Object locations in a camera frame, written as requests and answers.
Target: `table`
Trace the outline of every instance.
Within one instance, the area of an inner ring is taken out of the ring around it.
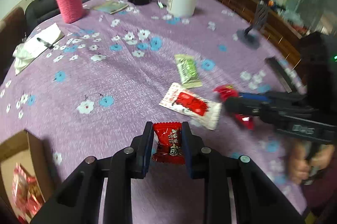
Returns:
[[[91,0],[84,7],[105,1]],[[55,180],[64,180],[85,157],[109,157],[128,146],[146,121],[189,121],[205,145],[226,156],[250,156],[304,211],[300,188],[284,174],[289,140],[271,125],[256,119],[254,131],[242,130],[222,113],[217,129],[210,131],[159,106],[171,83],[180,82],[178,53],[195,57],[203,86],[191,90],[206,99],[219,101],[212,90],[222,84],[251,93],[284,91],[264,59],[276,56],[292,67],[273,45],[261,38],[259,49],[245,47],[235,33],[248,23],[215,0],[198,0],[189,19],[171,17],[155,2],[130,4],[113,15],[86,11],[73,24],[60,15],[51,18],[30,35],[56,22],[65,37],[18,76],[13,67],[9,70],[0,87],[1,141],[26,128],[43,140]],[[203,181],[190,180],[184,166],[152,162],[144,180],[132,180],[131,190],[134,223],[202,221]]]

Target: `metal bolt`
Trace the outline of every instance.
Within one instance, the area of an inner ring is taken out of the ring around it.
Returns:
[[[124,149],[124,153],[126,153],[126,154],[133,153],[133,152],[134,152],[134,149],[132,147],[126,147]]]
[[[95,161],[95,157],[93,156],[89,156],[85,159],[85,162],[88,163],[88,164],[91,164]]]
[[[210,153],[212,150],[210,147],[202,147],[201,148],[201,153]]]
[[[249,156],[241,156],[240,157],[240,160],[243,162],[243,163],[248,163],[250,161],[250,157]]]

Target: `brown box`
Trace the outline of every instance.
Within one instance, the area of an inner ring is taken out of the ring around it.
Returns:
[[[36,177],[43,200],[46,202],[53,193],[53,183],[43,153],[43,145],[41,140],[25,130],[0,144],[0,198],[16,216],[23,216],[12,198],[13,170],[16,163],[20,163],[30,175]]]

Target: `green snack wrapper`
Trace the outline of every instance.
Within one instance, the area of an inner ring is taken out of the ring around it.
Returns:
[[[178,72],[181,79],[181,85],[184,88],[194,88],[203,86],[194,58],[189,55],[174,55],[177,63]]]

